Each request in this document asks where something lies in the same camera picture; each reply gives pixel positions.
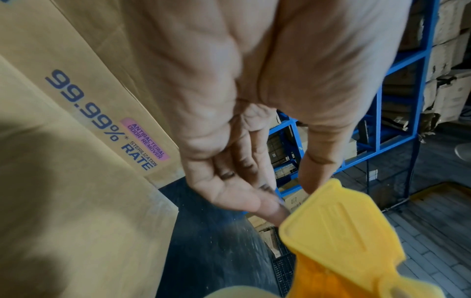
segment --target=storage rack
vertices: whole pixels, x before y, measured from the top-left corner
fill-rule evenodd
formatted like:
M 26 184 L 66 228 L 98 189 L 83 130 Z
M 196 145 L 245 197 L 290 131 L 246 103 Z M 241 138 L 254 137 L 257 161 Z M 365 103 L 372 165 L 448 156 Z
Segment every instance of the storage rack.
M 377 156 L 381 153 L 384 153 L 392 148 L 400 146 L 409 141 L 415 141 L 413 146 L 413 152 L 411 156 L 411 164 L 408 171 L 408 178 L 406 180 L 406 187 L 404 191 L 404 197 L 409 196 L 410 181 L 412 179 L 413 168 L 415 161 L 419 154 L 420 142 L 418 141 L 418 127 L 420 113 L 422 109 L 423 102 L 423 91 L 425 87 L 425 78 L 427 74 L 427 67 L 430 58 L 430 53 L 432 51 L 433 45 L 433 36 L 435 24 L 438 17 L 438 9 L 440 5 L 439 0 L 426 0 L 423 1 L 424 8 L 424 22 L 423 22 L 423 32 L 420 46 L 417 50 L 400 52 L 397 54 L 394 63 L 389 68 L 387 75 L 390 75 L 399 69 L 402 69 L 412 63 L 417 64 L 416 68 L 416 78 L 414 85 L 413 97 L 399 97 L 399 96 L 383 96 L 382 88 L 380 87 L 376 96 L 372 102 L 372 105 L 361 120 L 365 121 L 368 131 L 368 144 L 362 144 L 357 142 L 357 151 L 359 152 L 358 156 L 343 161 L 341 167 L 335 172 L 341 172 L 349 167 L 357 165 L 361 162 L 368 161 L 370 158 Z M 400 131 L 398 129 L 390 128 L 381 124 L 381 104 L 383 101 L 390 101 L 399 104 L 406 104 L 411 106 L 411 114 L 408 125 L 408 131 Z M 282 137 L 282 143 L 285 152 L 287 152 L 288 160 L 275 167 L 275 172 L 286 165 L 292 164 L 294 170 L 290 174 L 284 176 L 281 179 L 277 179 L 277 187 L 284 185 L 292 179 L 298 177 L 299 162 L 304 156 L 304 150 L 301 144 L 301 139 L 299 132 L 296 126 L 297 120 L 291 118 L 284 113 L 278 111 L 279 117 L 281 119 L 281 124 L 270 129 L 270 135 L 280 132 L 285 128 L 289 127 L 292 133 L 293 141 L 290 142 L 287 138 Z M 354 131 L 353 137 L 358 136 L 358 129 Z M 301 186 L 298 184 L 287 190 L 279 191 L 276 189 L 276 192 L 280 197 L 285 197 L 301 189 Z

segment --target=blue shelf frame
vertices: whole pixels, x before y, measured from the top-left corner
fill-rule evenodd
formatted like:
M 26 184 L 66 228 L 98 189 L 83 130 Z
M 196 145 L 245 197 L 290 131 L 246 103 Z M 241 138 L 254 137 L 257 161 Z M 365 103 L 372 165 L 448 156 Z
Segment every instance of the blue shelf frame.
M 394 60 L 394 63 L 389 68 L 388 72 L 386 73 L 386 75 L 390 75 L 393 72 L 396 72 L 412 63 L 417 63 L 418 71 L 416 72 L 416 81 L 415 81 L 416 84 L 414 86 L 413 96 L 411 98 L 402 98 L 402 97 L 397 97 L 397 96 L 383 96 L 382 87 L 380 87 L 378 92 L 376 93 L 376 96 L 373 100 L 371 108 L 368 111 L 368 114 L 363 118 L 363 120 L 367 121 L 368 131 L 372 131 L 369 144 L 367 145 L 367 144 L 361 144 L 357 142 L 357 149 L 359 149 L 361 153 L 352 159 L 343 161 L 340 168 L 334 174 L 344 171 L 364 161 L 367 161 L 372 157 L 382 154 L 406 142 L 415 140 L 415 143 L 413 146 L 413 152 L 411 155 L 411 164 L 408 171 L 408 178 L 407 178 L 407 183 L 406 183 L 407 186 L 404 192 L 404 197 L 409 196 L 408 188 L 410 186 L 410 181 L 412 179 L 415 161 L 419 154 L 420 142 L 418 142 L 418 127 L 419 127 L 420 113 L 422 110 L 423 91 L 425 88 L 427 66 L 430 59 L 430 53 L 432 51 L 433 35 L 435 31 L 435 25 L 437 23 L 439 6 L 440 6 L 440 0 L 426 1 L 425 11 L 424 11 L 422 40 L 421 40 L 419 49 L 415 51 L 407 51 L 407 52 L 398 53 Z M 407 132 L 381 126 L 381 104 L 383 101 L 392 101 L 392 102 L 407 104 L 411 106 L 411 114 L 410 114 Z M 299 133 L 297 130 L 296 119 L 288 117 L 287 115 L 280 112 L 279 112 L 279 115 L 280 115 L 280 118 L 282 119 L 282 122 L 280 125 L 270 129 L 270 135 L 276 132 L 279 132 L 280 130 L 286 127 L 290 127 L 294 136 L 295 146 L 292 146 L 290 148 L 285 147 L 285 150 L 287 152 L 289 152 L 290 149 L 294 150 L 292 152 L 296 156 L 299 156 L 300 158 L 302 158 L 304 156 L 304 150 L 303 150 L 301 139 L 299 137 Z M 285 181 L 295 179 L 297 178 L 297 176 L 298 176 L 298 172 L 296 171 L 290 174 L 288 178 L 285 178 Z M 285 196 L 288 196 L 290 194 L 297 192 L 300 189 L 301 189 L 301 186 L 296 185 L 282 192 L 276 189 L 276 193 L 280 197 L 285 197 Z

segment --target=wrinkled skin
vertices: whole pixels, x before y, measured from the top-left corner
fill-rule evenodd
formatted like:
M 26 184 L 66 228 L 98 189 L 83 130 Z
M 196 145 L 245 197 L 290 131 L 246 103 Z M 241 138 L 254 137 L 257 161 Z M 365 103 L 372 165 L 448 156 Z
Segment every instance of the wrinkled skin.
M 311 193 L 395 57 L 411 0 L 123 0 L 128 34 L 190 187 L 280 224 L 267 150 L 275 109 L 309 125 Z

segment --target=yellow lid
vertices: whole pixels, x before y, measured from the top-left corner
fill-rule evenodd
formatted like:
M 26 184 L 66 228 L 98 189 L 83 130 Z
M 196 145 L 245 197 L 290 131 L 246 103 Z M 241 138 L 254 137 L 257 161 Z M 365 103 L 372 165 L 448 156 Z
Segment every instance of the yellow lid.
M 435 286 L 399 276 L 396 266 L 406 257 L 394 229 L 369 196 L 343 188 L 337 179 L 329 180 L 312 194 L 283 222 L 279 232 L 298 256 L 293 287 L 315 287 L 313 283 L 317 283 L 314 293 L 320 293 L 318 283 L 322 279 L 329 283 L 330 293 L 342 293 L 341 297 L 388 298 L 393 287 L 410 295 L 423 287 L 441 293 Z M 313 274 L 316 279 L 299 282 Z M 332 285 L 343 290 L 332 291 Z M 345 296 L 356 288 L 358 295 Z

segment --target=yellow plastic container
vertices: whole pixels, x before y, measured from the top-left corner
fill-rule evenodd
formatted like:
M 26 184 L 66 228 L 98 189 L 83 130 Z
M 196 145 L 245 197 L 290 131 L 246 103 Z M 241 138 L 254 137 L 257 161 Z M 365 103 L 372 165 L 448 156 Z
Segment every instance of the yellow plastic container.
M 400 276 L 406 259 L 373 200 L 331 179 L 280 226 L 296 254 L 289 298 L 444 298 L 435 285 Z

